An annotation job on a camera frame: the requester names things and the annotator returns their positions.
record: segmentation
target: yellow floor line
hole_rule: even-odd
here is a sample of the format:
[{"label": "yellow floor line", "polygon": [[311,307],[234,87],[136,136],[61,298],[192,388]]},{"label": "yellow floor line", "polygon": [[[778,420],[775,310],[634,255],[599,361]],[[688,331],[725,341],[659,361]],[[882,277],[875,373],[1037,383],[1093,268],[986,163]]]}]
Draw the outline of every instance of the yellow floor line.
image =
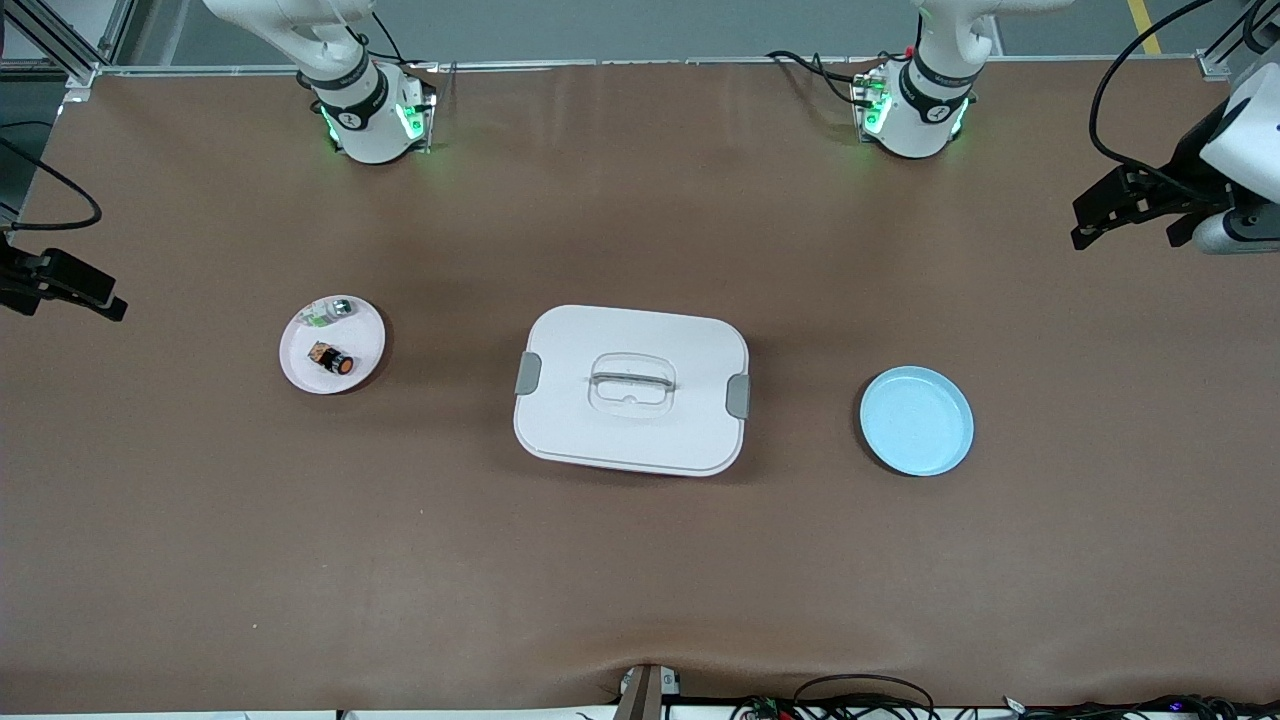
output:
[{"label": "yellow floor line", "polygon": [[[1129,14],[1133,15],[1133,24],[1138,32],[1147,32],[1151,27],[1151,13],[1147,12],[1144,0],[1129,0]],[[1142,51],[1148,55],[1160,55],[1160,41],[1152,35],[1142,41]]]}]

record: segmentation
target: black bracket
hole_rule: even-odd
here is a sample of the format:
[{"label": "black bracket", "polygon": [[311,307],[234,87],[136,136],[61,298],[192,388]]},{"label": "black bracket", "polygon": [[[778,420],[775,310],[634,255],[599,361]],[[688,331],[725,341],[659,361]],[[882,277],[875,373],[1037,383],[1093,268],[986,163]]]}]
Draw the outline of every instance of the black bracket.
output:
[{"label": "black bracket", "polygon": [[41,255],[0,241],[0,305],[35,315],[42,300],[61,300],[123,320],[129,304],[115,297],[115,278],[70,252],[50,247]]}]

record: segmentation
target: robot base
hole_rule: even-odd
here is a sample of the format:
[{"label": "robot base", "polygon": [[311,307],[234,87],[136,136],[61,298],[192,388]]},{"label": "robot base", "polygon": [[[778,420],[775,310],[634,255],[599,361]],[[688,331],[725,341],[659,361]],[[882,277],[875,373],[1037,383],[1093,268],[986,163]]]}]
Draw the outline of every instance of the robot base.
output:
[{"label": "robot base", "polygon": [[390,163],[410,151],[429,151],[435,94],[424,92],[422,81],[396,65],[378,63],[378,70],[387,76],[389,90],[387,101],[369,118],[365,129],[347,129],[325,117],[334,149],[369,165]]},{"label": "robot base", "polygon": [[854,99],[865,100],[872,106],[855,105],[854,124],[863,142],[878,142],[890,152],[904,158],[928,158],[936,155],[960,132],[969,100],[955,111],[955,120],[925,123],[915,108],[891,90],[899,86],[899,76],[906,67],[906,61],[888,60],[867,74],[858,76]]}]

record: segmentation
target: container lid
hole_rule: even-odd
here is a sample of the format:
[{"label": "container lid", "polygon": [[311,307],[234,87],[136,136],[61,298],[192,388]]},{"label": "container lid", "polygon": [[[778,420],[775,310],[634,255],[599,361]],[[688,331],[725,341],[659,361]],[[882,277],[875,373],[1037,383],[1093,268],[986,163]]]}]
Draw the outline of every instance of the container lid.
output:
[{"label": "container lid", "polygon": [[547,460],[712,475],[742,447],[746,342],[709,318],[563,305],[529,333],[516,437]]}]

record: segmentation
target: clear plastic item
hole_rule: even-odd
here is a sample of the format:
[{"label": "clear plastic item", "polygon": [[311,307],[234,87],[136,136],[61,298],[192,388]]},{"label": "clear plastic item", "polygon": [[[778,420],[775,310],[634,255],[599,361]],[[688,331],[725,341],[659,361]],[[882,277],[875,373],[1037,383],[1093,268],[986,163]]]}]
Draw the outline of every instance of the clear plastic item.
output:
[{"label": "clear plastic item", "polygon": [[297,320],[307,327],[326,328],[355,311],[356,306],[352,305],[352,302],[346,297],[339,297],[328,302],[324,300],[316,300],[298,313]]}]

